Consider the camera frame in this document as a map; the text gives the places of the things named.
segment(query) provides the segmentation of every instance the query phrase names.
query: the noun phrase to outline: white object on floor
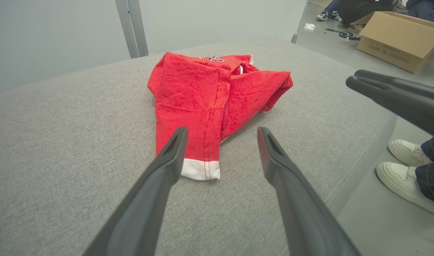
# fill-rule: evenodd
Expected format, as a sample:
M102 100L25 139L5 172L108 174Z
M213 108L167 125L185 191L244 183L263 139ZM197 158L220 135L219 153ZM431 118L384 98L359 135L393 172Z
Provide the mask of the white object on floor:
M376 167L376 175L390 191L434 215L434 202L426 198L416 182L416 167L395 162L383 162Z
M397 159L408 166L420 167L432 163L418 144L396 139L389 143L388 148Z
M305 26L315 28L315 25L313 23L306 23Z
M306 23L304 26L305 31L314 31L315 25L313 23Z

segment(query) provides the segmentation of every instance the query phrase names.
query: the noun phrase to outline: sneaker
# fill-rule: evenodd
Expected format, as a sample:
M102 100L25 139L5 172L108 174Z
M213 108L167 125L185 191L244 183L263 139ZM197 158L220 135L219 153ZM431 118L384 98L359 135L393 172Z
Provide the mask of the sneaker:
M331 12L331 14L329 14L329 19L336 19L338 17L338 13L336 10L334 10L333 12Z
M317 15L315 19L318 21L327 21L327 18L329 17L329 13L327 10L324 10L321 14Z
M433 162L424 154L420 145L409 141L396 139L389 143L388 148L397 159L408 166L419 167Z
M338 24L339 27L343 27L343 28L349 28L350 24L347 23L346 21L340 21L340 23Z
M390 191L434 215L434 202L420 191L416 181L416 167L395 162L383 162L376 167L376 175Z
M348 31L354 34L360 34L362 29L364 29L365 25L349 25Z

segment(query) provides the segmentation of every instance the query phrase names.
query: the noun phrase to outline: tool on floor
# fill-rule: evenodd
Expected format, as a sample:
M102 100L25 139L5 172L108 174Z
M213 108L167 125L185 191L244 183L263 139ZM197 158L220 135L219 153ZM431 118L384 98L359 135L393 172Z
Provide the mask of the tool on floor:
M352 32L342 31L338 36L345 38L347 41L360 41L360 36L356 36Z
M332 32L337 32L337 33L342 33L343 32L343 31L332 29L332 28L326 28L326 30L332 31Z

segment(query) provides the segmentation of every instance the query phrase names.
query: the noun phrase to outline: jeans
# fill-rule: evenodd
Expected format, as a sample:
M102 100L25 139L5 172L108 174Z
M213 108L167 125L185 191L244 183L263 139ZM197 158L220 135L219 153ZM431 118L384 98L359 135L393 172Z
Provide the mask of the jeans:
M411 6L408 15L419 19L434 22L434 17L431 15L432 10L433 10L432 0L420 0Z
M325 10L327 10L328 13L333 12L334 10L337 10L337 6L340 3L340 0L333 0L326 8L324 8Z
M433 163L417 167L417 183L424 196L434 202L434 137L420 147Z
M371 2L371 1L354 1L340 0L337 6L338 15L346 23L352 23L358 19L369 15L374 11L392 11L394 6L391 2Z

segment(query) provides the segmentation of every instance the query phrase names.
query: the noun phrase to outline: cardboard box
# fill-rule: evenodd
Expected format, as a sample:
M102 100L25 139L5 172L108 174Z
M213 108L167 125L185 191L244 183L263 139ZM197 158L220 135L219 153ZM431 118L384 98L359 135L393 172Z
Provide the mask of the cardboard box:
M434 22L376 11L351 23L363 25L357 49L417 73L434 56Z

